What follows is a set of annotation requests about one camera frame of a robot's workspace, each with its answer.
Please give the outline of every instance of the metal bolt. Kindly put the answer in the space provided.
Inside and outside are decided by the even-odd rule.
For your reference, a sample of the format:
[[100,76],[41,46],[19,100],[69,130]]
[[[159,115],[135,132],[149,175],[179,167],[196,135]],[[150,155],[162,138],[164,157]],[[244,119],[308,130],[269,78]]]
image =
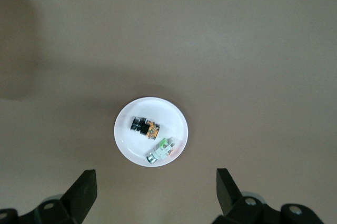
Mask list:
[[301,208],[299,208],[297,206],[289,206],[289,210],[290,210],[290,212],[292,212],[295,215],[301,215],[302,214]]
[[256,201],[252,198],[246,198],[246,203],[249,206],[255,206],[256,205]]
[[51,209],[52,207],[54,206],[54,203],[48,203],[46,204],[43,209],[46,210],[46,209]]
[[7,215],[8,214],[6,212],[0,213],[0,220],[5,219],[7,217]]

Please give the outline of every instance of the white and green object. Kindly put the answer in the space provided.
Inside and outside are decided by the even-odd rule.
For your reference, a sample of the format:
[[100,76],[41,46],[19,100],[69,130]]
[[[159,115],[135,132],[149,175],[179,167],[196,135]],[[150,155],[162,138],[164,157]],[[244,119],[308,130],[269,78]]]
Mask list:
[[169,139],[164,138],[156,145],[155,149],[146,156],[147,161],[153,164],[158,160],[165,159],[173,151],[174,144],[172,137]]

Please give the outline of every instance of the beige surface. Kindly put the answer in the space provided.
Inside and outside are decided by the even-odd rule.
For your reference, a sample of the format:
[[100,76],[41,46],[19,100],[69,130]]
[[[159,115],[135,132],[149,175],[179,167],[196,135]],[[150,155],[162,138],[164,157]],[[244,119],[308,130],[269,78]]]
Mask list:
[[[0,0],[0,208],[24,214],[96,169],[84,223],[210,223],[215,171],[279,209],[337,219],[337,0]],[[129,101],[186,115],[183,154],[139,167]]]

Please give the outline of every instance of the round plate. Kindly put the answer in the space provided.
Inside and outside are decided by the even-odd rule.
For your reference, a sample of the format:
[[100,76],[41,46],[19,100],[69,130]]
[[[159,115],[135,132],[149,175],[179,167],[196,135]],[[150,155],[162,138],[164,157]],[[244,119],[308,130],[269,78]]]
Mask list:
[[[135,117],[144,117],[159,124],[160,129],[155,140],[148,139],[139,131],[130,130]],[[128,160],[141,166],[158,167],[172,162],[183,152],[189,129],[184,115],[171,102],[146,97],[134,100],[122,109],[115,122],[114,135],[118,148]],[[172,153],[167,158],[150,164],[146,160],[147,154],[154,150],[163,138],[169,137],[175,138]]]

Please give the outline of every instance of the white plate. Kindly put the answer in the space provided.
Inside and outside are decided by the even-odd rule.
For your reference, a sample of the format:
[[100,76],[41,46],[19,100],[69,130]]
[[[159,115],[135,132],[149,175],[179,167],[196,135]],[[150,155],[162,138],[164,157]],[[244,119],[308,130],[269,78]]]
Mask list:
[[[130,130],[134,117],[144,117],[159,124],[160,129],[155,140],[148,139],[139,131]],[[147,167],[166,165],[176,159],[183,152],[189,129],[181,111],[171,102],[146,97],[127,104],[117,116],[114,128],[115,141],[121,153],[135,164]],[[164,160],[150,164],[146,155],[163,139],[175,138],[173,152]]]

